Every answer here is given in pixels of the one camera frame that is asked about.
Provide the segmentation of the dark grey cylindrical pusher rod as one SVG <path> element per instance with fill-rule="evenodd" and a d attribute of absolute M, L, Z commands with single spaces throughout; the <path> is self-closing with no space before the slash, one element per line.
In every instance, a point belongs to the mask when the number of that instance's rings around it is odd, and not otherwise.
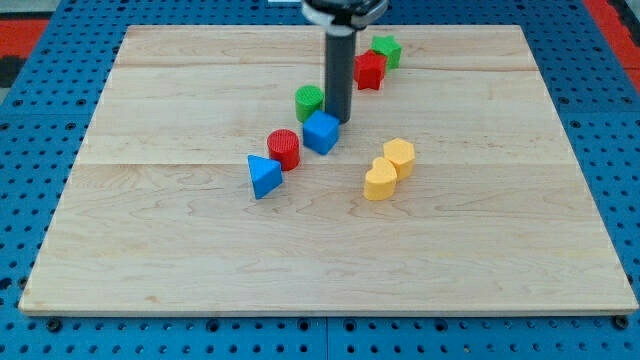
<path fill-rule="evenodd" d="M 356 33 L 332 26 L 325 34 L 325 111 L 342 124 L 351 118 Z"/>

